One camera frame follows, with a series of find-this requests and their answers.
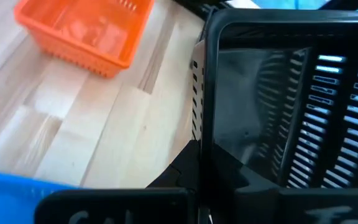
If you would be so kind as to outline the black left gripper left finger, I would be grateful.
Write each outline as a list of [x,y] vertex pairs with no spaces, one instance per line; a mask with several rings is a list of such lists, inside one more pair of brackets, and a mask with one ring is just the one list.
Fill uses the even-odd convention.
[[36,223],[198,222],[200,144],[189,141],[144,189],[61,190],[35,209]]

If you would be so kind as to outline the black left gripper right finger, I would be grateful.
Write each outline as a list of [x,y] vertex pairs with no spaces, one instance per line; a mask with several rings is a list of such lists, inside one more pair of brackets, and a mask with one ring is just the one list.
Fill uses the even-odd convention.
[[214,223],[358,223],[358,189],[289,189],[212,152]]

